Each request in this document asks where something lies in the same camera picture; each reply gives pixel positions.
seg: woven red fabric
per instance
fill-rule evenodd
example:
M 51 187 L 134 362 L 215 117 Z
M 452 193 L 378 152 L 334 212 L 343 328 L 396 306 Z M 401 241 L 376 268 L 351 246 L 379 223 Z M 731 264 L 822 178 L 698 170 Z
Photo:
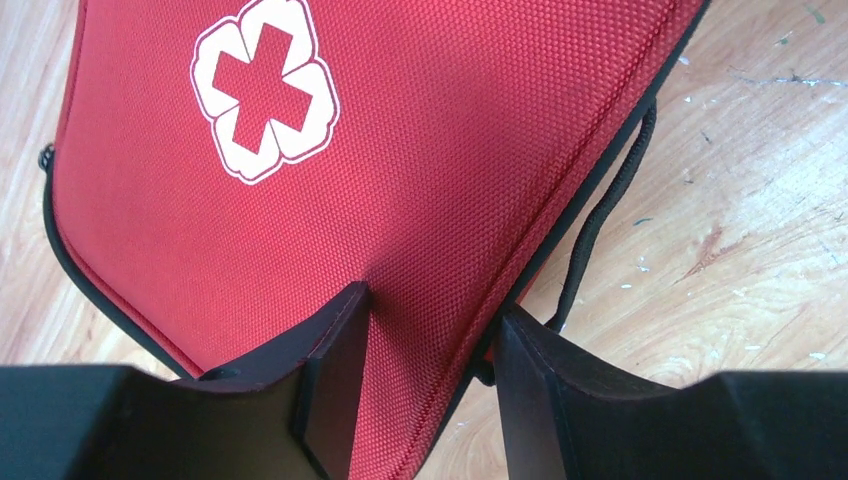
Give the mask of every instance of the woven red fabric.
M 332 135 L 248 174 L 193 78 L 204 32 L 243 28 L 245 3 L 82 1 L 54 169 L 63 242 L 193 374 L 366 280 L 352 476 L 411 478 L 483 329 L 702 1 L 300 0 L 323 90 L 251 93 L 237 53 L 215 82 L 251 97 L 236 136 L 254 152 L 249 127 L 279 111 L 324 105 Z

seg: wood grain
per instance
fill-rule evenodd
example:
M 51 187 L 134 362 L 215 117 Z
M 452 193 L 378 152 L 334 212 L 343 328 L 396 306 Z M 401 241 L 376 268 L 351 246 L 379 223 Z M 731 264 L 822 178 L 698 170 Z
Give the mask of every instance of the wood grain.
M 55 133 L 75 12 L 0 0 L 0 362 L 172 377 L 76 290 L 44 235 L 36 157 Z M 565 337 L 677 387 L 722 369 L 848 367 L 846 31 L 842 0 L 713 2 L 660 92 L 654 141 Z M 524 300 L 539 318 L 575 234 Z M 507 478 L 494 390 L 471 386 L 419 477 Z

